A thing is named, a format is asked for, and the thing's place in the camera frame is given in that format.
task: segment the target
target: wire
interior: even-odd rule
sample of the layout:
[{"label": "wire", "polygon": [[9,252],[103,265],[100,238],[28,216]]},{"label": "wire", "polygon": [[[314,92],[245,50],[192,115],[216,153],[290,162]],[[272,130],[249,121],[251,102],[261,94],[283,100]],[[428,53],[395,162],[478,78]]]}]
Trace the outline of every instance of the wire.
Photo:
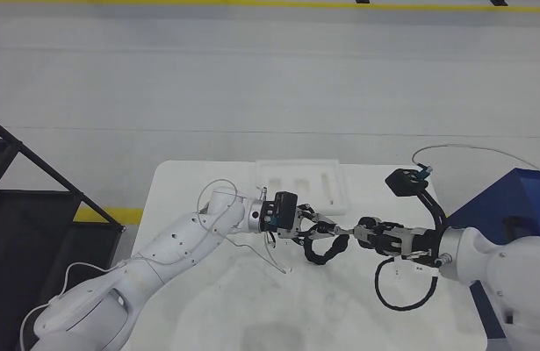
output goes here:
[{"label": "wire", "polygon": [[111,271],[113,271],[114,269],[117,269],[117,268],[118,268],[118,266],[113,266],[113,267],[111,267],[110,269],[101,269],[101,268],[98,267],[98,266],[94,266],[93,264],[89,264],[89,263],[86,263],[86,262],[74,262],[74,263],[71,263],[71,264],[68,265],[67,270],[65,271],[65,283],[62,285],[61,292],[59,293],[59,295],[57,295],[57,297],[62,297],[62,296],[65,294],[65,291],[67,291],[68,272],[69,272],[70,269],[73,268],[74,266],[86,266],[86,267],[91,267],[91,268],[93,268],[93,269],[99,270],[99,271],[102,272],[102,273],[108,273],[108,272],[111,272]]},{"label": "wire", "polygon": [[287,272],[285,272],[284,269],[281,269],[278,265],[277,265],[277,262],[274,260],[273,256],[270,254],[270,250],[268,249],[268,246],[265,244],[264,242],[264,245],[266,247],[266,251],[268,251],[268,255],[270,256],[271,258],[271,261],[268,260],[267,258],[263,257],[262,254],[260,254],[259,252],[257,252],[253,247],[251,247],[250,245],[248,244],[237,244],[235,243],[234,241],[230,240],[228,237],[226,236],[223,236],[222,234],[219,234],[217,233],[220,237],[222,237],[223,239],[225,240],[228,240],[230,241],[231,244],[235,245],[236,247],[248,247],[250,250],[254,251],[255,254],[257,254],[261,259],[263,259],[264,261],[268,262],[269,265],[271,265],[274,269],[277,269],[278,271],[280,271],[281,273],[283,274],[287,274]]},{"label": "wire", "polygon": [[[87,266],[87,267],[91,267],[91,268],[94,268],[94,269],[97,269],[103,273],[108,273],[108,272],[111,272],[113,271],[114,269],[117,269],[118,266],[114,266],[110,269],[101,269],[100,267],[98,266],[95,266],[93,264],[90,264],[90,263],[86,263],[86,262],[74,262],[74,263],[71,263],[68,265],[67,267],[67,270],[65,271],[65,283],[62,285],[62,289],[61,289],[61,292],[59,293],[59,295],[55,296],[54,298],[61,298],[64,294],[65,294],[65,291],[67,290],[67,285],[68,285],[68,273],[70,271],[71,268],[73,268],[74,266]],[[25,322],[28,320],[28,318],[32,315],[32,313],[36,312],[37,310],[41,309],[41,308],[44,308],[44,307],[48,307],[49,305],[51,304],[51,302],[48,302],[46,304],[42,304],[41,306],[37,306],[35,307],[33,310],[29,311],[25,317],[24,317],[24,320],[22,320],[22,325],[20,326],[20,349],[22,351],[25,351],[25,344],[24,344],[24,328],[25,328]]]},{"label": "wire", "polygon": [[430,145],[428,147],[422,147],[421,149],[418,149],[415,153],[412,154],[412,163],[415,164],[416,166],[419,166],[420,163],[416,161],[416,155],[418,155],[419,153],[421,153],[424,150],[429,150],[430,148],[439,148],[439,147],[462,147],[462,148],[473,148],[473,149],[478,149],[478,150],[494,151],[495,153],[504,154],[504,155],[509,156],[511,158],[514,158],[514,159],[516,159],[518,161],[521,161],[521,162],[523,162],[523,163],[525,163],[527,165],[530,165],[532,168],[534,168],[534,169],[536,169],[536,170],[538,170],[540,172],[540,167],[538,167],[537,165],[533,164],[532,162],[524,160],[523,158],[521,158],[519,156],[516,156],[514,154],[508,153],[506,151],[499,150],[497,148],[479,147],[479,146],[476,146],[476,145],[469,145],[469,144],[439,144],[439,145]]},{"label": "wire", "polygon": [[[428,300],[434,295],[434,292],[436,292],[438,277],[437,276],[432,276],[431,277],[431,284],[429,285],[428,293],[426,293],[426,296],[422,300],[418,301],[415,304],[410,304],[408,306],[395,306],[393,304],[389,304],[388,302],[386,302],[385,298],[381,294],[381,291],[380,291],[380,289],[378,287],[378,279],[379,279],[379,275],[381,274],[381,269],[387,263],[392,263],[392,262],[394,262],[394,257],[391,257],[389,259],[386,259],[386,260],[382,261],[381,263],[379,263],[379,265],[377,266],[377,270],[375,271],[375,293],[377,293],[377,297],[378,297],[379,301],[381,301],[381,304],[383,304],[385,307],[387,307],[387,308],[389,308],[389,309],[391,309],[393,311],[397,311],[397,312],[412,311],[412,310],[415,310],[416,308],[424,306],[428,302]],[[441,266],[440,262],[436,263],[436,265],[435,265],[435,267],[438,268],[438,269],[439,269],[440,266]]]},{"label": "wire", "polygon": [[22,351],[25,351],[25,345],[24,345],[24,327],[25,327],[25,322],[27,321],[27,319],[32,315],[32,313],[36,312],[37,310],[41,309],[41,308],[45,308],[45,307],[48,307],[50,304],[49,303],[46,303],[46,304],[42,304],[41,306],[37,306],[36,308],[34,308],[33,310],[29,311],[25,317],[24,317],[24,320],[22,320],[22,325],[20,326],[20,349]]},{"label": "wire", "polygon": [[[216,182],[226,182],[226,183],[229,183],[233,186],[233,189],[234,189],[234,198],[233,198],[233,202],[213,221],[213,223],[209,226],[209,227],[206,227],[203,225],[203,221],[201,220],[201,217],[199,217],[200,215],[200,209],[199,209],[199,206],[201,204],[201,197],[203,196],[203,194],[205,193],[205,191],[207,190],[207,188],[209,188],[211,185],[213,185],[214,183]],[[209,233],[212,231],[212,229],[215,227],[215,225],[217,224],[217,222],[219,221],[219,219],[221,217],[223,217],[225,215],[225,213],[227,213],[227,211],[233,206],[233,204],[236,202],[236,199],[239,197],[238,195],[238,189],[236,188],[236,185],[234,185],[233,182],[229,181],[228,179],[225,179],[225,178],[220,178],[220,179],[215,179],[214,181],[212,182],[209,182],[202,190],[201,192],[199,193],[199,196],[198,196],[198,201],[196,202],[196,214],[197,214],[197,219],[198,219],[198,222],[199,224],[205,229],[205,236],[203,237],[203,239],[199,242],[199,244],[201,244],[205,238],[207,237],[207,235],[209,235]],[[217,235],[219,235],[221,238],[223,238],[224,240],[227,240],[229,241],[231,244],[233,244],[235,247],[248,247],[250,250],[254,251],[255,254],[257,254],[260,258],[262,258],[264,261],[268,262],[269,265],[271,265],[273,268],[277,269],[278,271],[280,271],[281,273],[283,274],[286,274],[285,270],[281,269],[279,267],[279,265],[277,265],[276,261],[274,260],[273,256],[270,254],[269,250],[268,251],[268,254],[270,255],[270,260],[268,260],[267,258],[263,257],[260,253],[258,253],[253,247],[251,247],[250,245],[248,244],[237,244],[235,243],[234,241],[230,240],[227,236],[219,233],[219,232],[213,232]],[[132,261],[132,260],[144,260],[144,261],[151,261],[151,262],[154,262],[154,263],[157,263],[157,264],[160,264],[160,265],[163,265],[163,266],[169,266],[169,265],[172,265],[172,264],[176,264],[178,262],[180,262],[181,260],[178,260],[178,261],[173,261],[173,262],[161,262],[161,261],[157,261],[157,260],[154,260],[152,258],[148,258],[148,257],[134,257],[132,259],[130,259],[129,261]]]}]

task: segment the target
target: cable connector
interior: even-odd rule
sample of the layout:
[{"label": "cable connector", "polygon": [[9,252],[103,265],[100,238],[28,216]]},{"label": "cable connector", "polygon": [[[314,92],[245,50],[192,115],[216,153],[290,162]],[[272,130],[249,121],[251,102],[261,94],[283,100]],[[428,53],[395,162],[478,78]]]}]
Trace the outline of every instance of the cable connector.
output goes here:
[{"label": "cable connector", "polygon": [[431,175],[431,172],[434,171],[434,169],[431,166],[426,166],[426,165],[421,164],[421,163],[418,163],[417,166],[421,168],[421,171],[418,172],[415,175],[416,178],[420,178],[420,179],[425,180],[425,179],[427,179],[429,177],[429,175]]}]

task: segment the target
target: white robotic arm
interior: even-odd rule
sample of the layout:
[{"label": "white robotic arm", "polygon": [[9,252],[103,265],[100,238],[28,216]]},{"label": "white robotic arm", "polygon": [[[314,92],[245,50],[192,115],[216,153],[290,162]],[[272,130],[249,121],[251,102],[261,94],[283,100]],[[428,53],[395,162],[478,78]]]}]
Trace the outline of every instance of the white robotic arm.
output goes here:
[{"label": "white robotic arm", "polygon": [[162,286],[198,264],[228,234],[258,231],[257,221],[248,226],[245,217],[260,203],[217,188],[206,213],[180,217],[113,271],[52,299],[35,322],[40,340],[32,350],[120,350],[140,311]]}]

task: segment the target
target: black metal frame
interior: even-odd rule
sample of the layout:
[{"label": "black metal frame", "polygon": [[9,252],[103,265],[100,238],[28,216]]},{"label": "black metal frame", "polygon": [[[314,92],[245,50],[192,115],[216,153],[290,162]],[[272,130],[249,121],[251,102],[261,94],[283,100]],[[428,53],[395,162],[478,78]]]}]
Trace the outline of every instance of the black metal frame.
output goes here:
[{"label": "black metal frame", "polygon": [[8,147],[6,148],[6,151],[5,151],[4,159],[1,161],[1,164],[0,164],[0,179],[3,177],[4,173],[6,172],[8,167],[11,165],[16,155],[20,153],[24,155],[25,157],[27,157],[28,160],[33,162],[36,166],[41,168],[48,175],[53,177],[55,181],[60,183],[68,191],[75,194],[75,196],[79,197],[82,202],[87,204],[92,210],[94,210],[100,216],[102,216],[105,220],[107,220],[116,230],[120,232],[125,231],[125,227],[122,226],[117,220],[115,220],[112,216],[110,216],[106,211],[104,211],[104,209],[98,206],[94,201],[90,200],[73,183],[69,182],[67,178],[62,176],[49,164],[43,161],[29,147],[24,145],[24,143],[21,140],[18,140],[14,135],[12,135],[10,132],[4,129],[4,127],[2,127],[1,125],[0,125],[0,138],[2,138],[8,144]]}]

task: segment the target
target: black cable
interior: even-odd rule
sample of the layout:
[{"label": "black cable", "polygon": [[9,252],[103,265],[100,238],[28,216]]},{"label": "black cable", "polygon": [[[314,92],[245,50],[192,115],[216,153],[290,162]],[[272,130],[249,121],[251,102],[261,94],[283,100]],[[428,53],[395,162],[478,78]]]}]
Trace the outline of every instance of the black cable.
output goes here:
[{"label": "black cable", "polygon": [[313,251],[313,240],[306,237],[303,242],[303,248],[305,249],[305,257],[310,262],[319,266],[326,264],[326,262],[332,260],[337,254],[346,251],[348,248],[349,235],[338,235],[332,242],[332,247],[323,255],[316,254]]},{"label": "black cable", "polygon": [[276,244],[276,237],[274,236],[274,234],[272,232],[268,232],[268,233],[270,234],[270,237],[273,243]]},{"label": "black cable", "polygon": [[[412,310],[415,310],[416,308],[419,308],[419,307],[422,307],[424,306],[430,297],[432,297],[434,295],[434,292],[436,291],[436,286],[437,286],[437,276],[432,276],[431,278],[431,284],[429,285],[429,290],[428,290],[428,293],[426,294],[426,296],[418,301],[417,303],[415,304],[410,304],[408,306],[395,306],[393,304],[389,304],[388,302],[386,302],[385,298],[383,297],[383,295],[381,295],[381,291],[379,290],[379,287],[378,287],[378,278],[379,278],[379,275],[381,273],[381,269],[387,264],[387,263],[392,263],[394,262],[394,257],[391,257],[387,260],[384,260],[382,261],[381,263],[379,263],[379,265],[377,266],[377,270],[375,271],[375,292],[377,293],[377,297],[379,299],[379,301],[381,301],[381,303],[391,309],[391,310],[394,310],[394,311],[398,311],[398,312],[406,312],[406,311],[412,311]],[[441,263],[438,262],[436,263],[435,265],[436,268],[439,268],[441,267]]]}]

